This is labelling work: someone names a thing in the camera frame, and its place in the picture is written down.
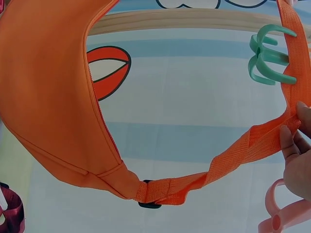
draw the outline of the cartoon mouth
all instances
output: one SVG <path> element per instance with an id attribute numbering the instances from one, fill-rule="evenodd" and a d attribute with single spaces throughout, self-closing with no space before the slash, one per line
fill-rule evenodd
<path id="1" fill-rule="evenodd" d="M 221 0 L 156 0 L 162 8 L 206 8 L 217 9 L 220 6 Z M 264 4 L 267 0 L 223 0 L 232 5 L 253 8 Z"/>
<path id="2" fill-rule="evenodd" d="M 111 96 L 121 86 L 131 67 L 130 55 L 114 46 L 89 51 L 87 61 L 98 101 Z"/>
<path id="3" fill-rule="evenodd" d="M 208 8 L 215 9 L 220 5 L 220 0 L 156 0 L 162 8 Z"/>

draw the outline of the red cartoon tongue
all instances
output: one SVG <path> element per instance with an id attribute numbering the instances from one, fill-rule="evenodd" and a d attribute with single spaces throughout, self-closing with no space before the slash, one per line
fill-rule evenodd
<path id="1" fill-rule="evenodd" d="M 123 83 L 131 67 L 131 57 L 123 49 L 106 46 L 87 53 L 96 98 L 101 101 L 112 95 Z"/>

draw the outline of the fingernail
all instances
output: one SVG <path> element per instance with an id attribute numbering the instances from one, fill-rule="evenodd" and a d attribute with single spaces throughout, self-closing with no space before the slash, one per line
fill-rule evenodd
<path id="1" fill-rule="evenodd" d="M 286 125 L 282 125 L 280 130 L 284 133 L 288 133 L 288 131 L 291 133 L 291 130 Z"/>
<path id="2" fill-rule="evenodd" d="M 298 101 L 297 108 L 306 108 L 307 105 L 304 102 Z"/>

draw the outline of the finger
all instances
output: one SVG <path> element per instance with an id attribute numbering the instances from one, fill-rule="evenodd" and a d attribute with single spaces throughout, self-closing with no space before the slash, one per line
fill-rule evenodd
<path id="1" fill-rule="evenodd" d="M 298 102 L 296 110 L 298 119 L 301 121 L 300 131 L 311 138 L 311 109 L 303 102 Z"/>
<path id="2" fill-rule="evenodd" d="M 299 151 L 297 151 L 291 131 L 285 125 L 280 129 L 280 143 L 285 164 L 287 165 L 290 161 L 299 156 Z"/>
<path id="3" fill-rule="evenodd" d="M 300 132 L 297 132 L 295 134 L 294 143 L 296 144 L 301 154 L 304 154 L 307 151 L 311 150 L 310 144 L 302 137 Z"/>

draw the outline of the orange strap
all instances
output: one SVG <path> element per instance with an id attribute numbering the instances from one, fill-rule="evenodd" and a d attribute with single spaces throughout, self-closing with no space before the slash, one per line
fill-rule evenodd
<path id="1" fill-rule="evenodd" d="M 0 19 L 0 116 L 24 147 L 57 179 L 107 190 L 123 199 L 182 204 L 190 190 L 232 172 L 239 165 L 280 151 L 279 128 L 299 127 L 295 105 L 311 105 L 311 66 L 299 17 L 278 0 L 297 84 L 282 84 L 285 113 L 253 126 L 215 157 L 209 172 L 148 184 L 122 161 L 103 121 L 86 57 L 91 26 L 118 0 L 12 0 Z"/>
<path id="2" fill-rule="evenodd" d="M 290 65 L 284 74 L 297 78 L 296 85 L 282 84 L 287 108 L 282 116 L 263 125 L 251 127 L 225 152 L 215 157 L 209 171 L 181 178 L 163 179 L 142 183 L 136 200 L 157 204 L 179 205 L 185 202 L 187 193 L 218 180 L 237 169 L 241 164 L 266 158 L 280 151 L 279 128 L 287 125 L 294 133 L 299 127 L 296 103 L 300 100 L 311 106 L 311 66 L 306 35 L 294 9 L 285 0 L 277 1 L 282 25 L 297 33 L 297 37 L 285 35 Z"/>

